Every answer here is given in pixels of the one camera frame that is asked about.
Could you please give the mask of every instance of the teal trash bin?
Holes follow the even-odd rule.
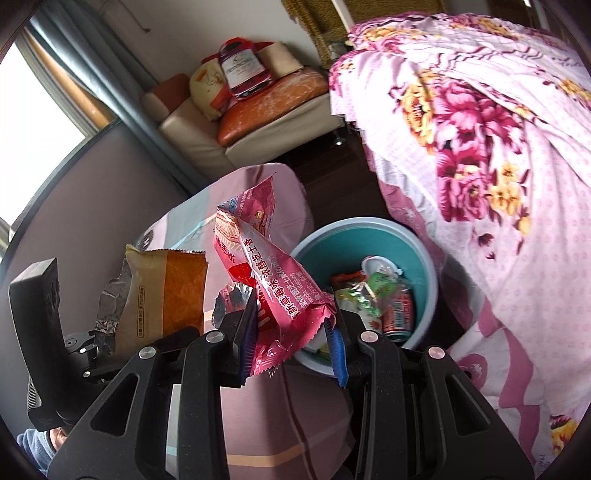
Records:
[[[410,230],[381,218],[349,218],[315,231],[291,252],[320,288],[330,286],[331,275],[358,271],[361,261],[370,255],[394,262],[413,286],[416,327],[403,347],[415,348],[433,318],[437,276],[427,250]],[[312,370],[333,376],[330,364],[317,355],[300,350],[294,357]]]

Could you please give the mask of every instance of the chair armrest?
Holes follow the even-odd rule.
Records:
[[[226,149],[217,143],[217,122],[206,120],[190,98],[162,122],[159,130],[210,180],[236,170],[225,154]]]
[[[190,96],[189,77],[179,73],[154,87],[142,96],[140,102],[155,122],[162,123]]]

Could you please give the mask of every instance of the pink bedsheet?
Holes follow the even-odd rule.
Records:
[[[441,273],[472,374],[537,474],[591,398],[591,79],[560,40],[491,17],[353,28],[331,70],[392,216]]]

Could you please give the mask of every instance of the wall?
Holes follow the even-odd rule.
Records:
[[[119,275],[125,244],[184,199],[127,127],[118,124],[96,140],[42,202],[8,270],[5,264],[0,268],[0,414],[14,434],[30,424],[28,372],[8,305],[10,281],[31,263],[57,257],[63,332],[92,329],[100,292]]]
[[[446,12],[453,15],[471,13],[490,15],[487,0],[444,0]]]
[[[320,63],[314,44],[280,0],[90,0],[129,49],[158,79],[191,75],[201,60],[234,37],[281,40],[305,64]]]

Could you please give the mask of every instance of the dark wooden floor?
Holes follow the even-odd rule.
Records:
[[[343,145],[335,145],[333,134],[324,135],[276,160],[289,165],[304,184],[316,228],[358,216],[390,218],[361,140],[342,130]]]

